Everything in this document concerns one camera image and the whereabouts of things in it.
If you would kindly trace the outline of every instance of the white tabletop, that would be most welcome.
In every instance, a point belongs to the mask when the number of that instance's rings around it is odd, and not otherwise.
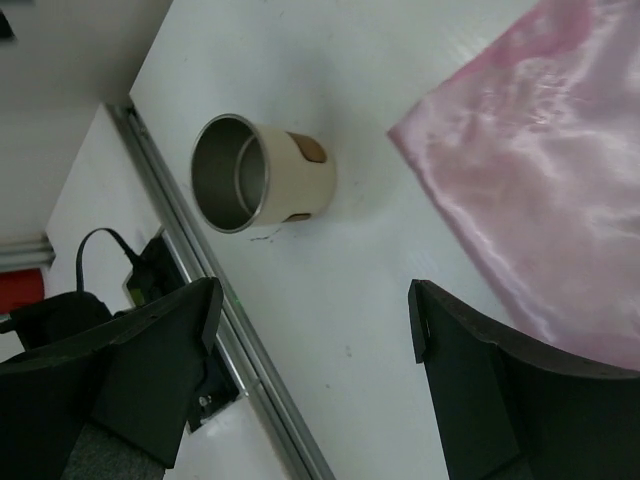
[[[192,208],[193,142],[219,114],[310,134],[336,156],[322,218],[201,227],[339,479],[447,478],[409,283],[508,319],[385,132],[532,4],[175,0],[134,85]]]

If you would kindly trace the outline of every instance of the metal cup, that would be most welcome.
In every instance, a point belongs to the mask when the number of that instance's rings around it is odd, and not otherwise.
[[[207,222],[235,233],[322,212],[335,191],[336,167],[313,138],[228,114],[200,132],[191,182]]]

